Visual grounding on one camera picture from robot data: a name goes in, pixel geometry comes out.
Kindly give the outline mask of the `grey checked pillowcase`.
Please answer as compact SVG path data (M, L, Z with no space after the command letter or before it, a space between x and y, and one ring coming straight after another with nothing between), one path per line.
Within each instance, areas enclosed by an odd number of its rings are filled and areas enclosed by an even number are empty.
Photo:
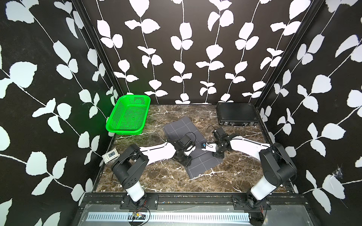
M206 139L189 117L185 116L178 121L165 125L164 132L166 137L172 141L182 138L185 134L188 134L192 140L196 137L195 144L198 147L199 153L197 157L192 158L190 166L186 167L186 172L190 179L194 179L204 174L207 170L223 163L223 159L215 158L212 152L201 149L201 144L206 143Z

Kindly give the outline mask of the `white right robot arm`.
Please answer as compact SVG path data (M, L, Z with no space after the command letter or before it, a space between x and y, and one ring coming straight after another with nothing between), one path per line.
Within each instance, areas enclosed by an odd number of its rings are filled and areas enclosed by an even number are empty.
M242 198L251 210L261 208L270 193L297 174L295 164L279 143L266 144L236 134L228 135L223 128L213 130L212 134L216 141L206 147L212 148L214 157L224 158L225 151L234 150L260 161L263 176Z

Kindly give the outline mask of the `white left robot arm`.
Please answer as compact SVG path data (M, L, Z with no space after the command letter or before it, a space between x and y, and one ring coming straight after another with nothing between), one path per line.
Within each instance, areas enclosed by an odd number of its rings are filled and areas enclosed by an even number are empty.
M193 132L188 132L177 140L152 147L132 144L114 161L111 170L131 201L141 205L146 201L147 195L139 180L146 166L161 160L173 159L188 167L192 161L190 153L195 147L196 135Z

